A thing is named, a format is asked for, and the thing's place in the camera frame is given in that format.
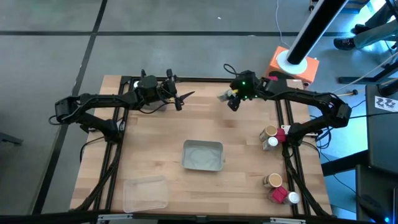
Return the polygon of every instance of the white paper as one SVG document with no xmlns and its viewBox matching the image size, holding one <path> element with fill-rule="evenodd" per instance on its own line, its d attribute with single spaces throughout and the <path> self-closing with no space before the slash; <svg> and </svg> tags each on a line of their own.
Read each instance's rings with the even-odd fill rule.
<svg viewBox="0 0 398 224">
<path fill-rule="evenodd" d="M 381 110 L 398 112 L 398 101 L 390 98 L 374 96 L 374 107 Z"/>
</svg>

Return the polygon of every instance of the silver baking tray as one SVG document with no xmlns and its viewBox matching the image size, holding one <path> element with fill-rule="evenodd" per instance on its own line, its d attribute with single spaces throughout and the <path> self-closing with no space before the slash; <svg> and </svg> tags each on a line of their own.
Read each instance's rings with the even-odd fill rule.
<svg viewBox="0 0 398 224">
<path fill-rule="evenodd" d="M 223 145 L 213 141 L 186 140 L 181 164 L 186 169 L 220 171 L 224 166 Z"/>
</svg>

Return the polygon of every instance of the wooden table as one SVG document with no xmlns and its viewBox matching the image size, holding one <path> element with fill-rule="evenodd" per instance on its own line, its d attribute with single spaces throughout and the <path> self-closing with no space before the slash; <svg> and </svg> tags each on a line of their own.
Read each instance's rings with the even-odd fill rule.
<svg viewBox="0 0 398 224">
<path fill-rule="evenodd" d="M 100 93 L 116 94 L 120 78 L 106 75 Z M 267 199 L 268 190 L 262 185 L 266 175 L 276 172 L 282 175 L 287 188 L 282 147 L 275 151 L 263 151 L 258 137 L 266 125 L 278 125 L 275 101 L 245 101 L 237 112 L 233 112 L 226 102 L 221 103 L 216 98 L 228 88 L 228 83 L 178 83 L 180 94 L 195 91 L 185 100 L 183 110 L 176 111 L 174 105 L 169 105 L 166 111 L 154 114 L 130 111 L 112 212 L 123 212 L 123 182 L 126 179 L 164 175 L 169 188 L 168 206 L 141 213 L 292 216 L 290 206 L 275 204 Z M 98 108 L 95 115 L 109 119 L 113 111 L 113 108 Z M 310 119 L 307 105 L 292 102 L 292 111 L 296 122 Z M 101 133 L 91 133 L 88 141 L 100 136 Z M 225 157 L 223 170 L 203 172 L 184 169 L 181 166 L 182 146 L 187 139 L 221 142 Z M 306 141 L 315 143 L 309 138 Z M 79 206 L 97 184 L 105 147 L 104 141 L 86 146 L 71 208 Z M 309 191 L 323 209 L 331 213 L 318 152 L 303 144 L 300 153 Z M 101 207 L 107 192 L 106 186 Z M 301 203 L 299 213 L 303 213 Z"/>
</svg>

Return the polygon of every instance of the orange box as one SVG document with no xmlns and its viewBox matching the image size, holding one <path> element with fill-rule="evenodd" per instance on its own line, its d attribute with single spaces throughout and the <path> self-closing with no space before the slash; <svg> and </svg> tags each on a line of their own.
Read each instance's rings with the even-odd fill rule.
<svg viewBox="0 0 398 224">
<path fill-rule="evenodd" d="M 281 47 L 281 46 L 278 46 L 276 48 L 274 56 L 272 56 L 272 59 L 269 62 L 269 66 L 268 66 L 267 72 L 265 74 L 265 77 L 268 77 L 268 74 L 270 74 L 270 72 L 274 72 L 274 71 L 286 73 L 282 69 L 280 69 L 278 62 L 277 62 L 278 55 L 285 50 L 288 50 L 288 49 Z M 313 81 L 315 79 L 315 75 L 317 74 L 317 70 L 318 70 L 318 66 L 319 66 L 319 61 L 317 59 L 310 58 L 310 57 L 306 57 L 306 59 L 307 59 L 307 69 L 303 73 L 301 73 L 300 75 L 291 75 L 291 74 L 288 74 L 288 75 L 290 75 L 293 78 L 303 80 L 303 84 L 305 86 L 309 86 L 310 84 L 313 83 Z"/>
</svg>

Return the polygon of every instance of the clear plastic container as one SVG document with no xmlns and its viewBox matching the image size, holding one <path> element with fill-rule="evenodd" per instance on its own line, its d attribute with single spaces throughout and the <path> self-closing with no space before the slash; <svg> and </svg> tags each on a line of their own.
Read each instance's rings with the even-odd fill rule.
<svg viewBox="0 0 398 224">
<path fill-rule="evenodd" d="M 162 175 L 124 181 L 123 211 L 126 213 L 165 208 L 168 202 L 167 181 Z"/>
</svg>

